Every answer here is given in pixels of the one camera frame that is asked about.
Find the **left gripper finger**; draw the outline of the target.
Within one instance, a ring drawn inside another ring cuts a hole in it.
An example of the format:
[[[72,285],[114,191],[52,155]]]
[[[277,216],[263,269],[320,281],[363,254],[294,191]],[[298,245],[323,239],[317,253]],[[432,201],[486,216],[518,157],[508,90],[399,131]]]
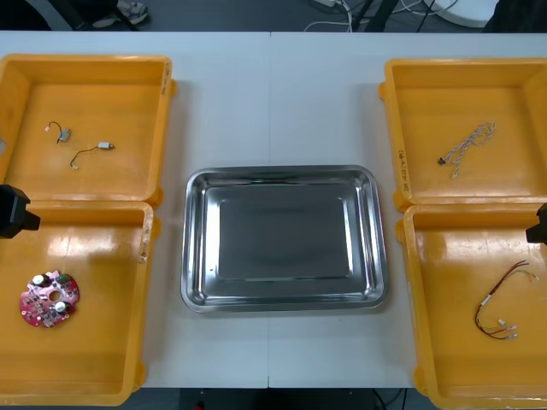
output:
[[[30,202],[28,196],[11,185],[1,185],[1,214],[23,214]]]
[[[1,238],[14,238],[21,231],[37,231],[41,219],[30,212],[18,216],[1,217]]]

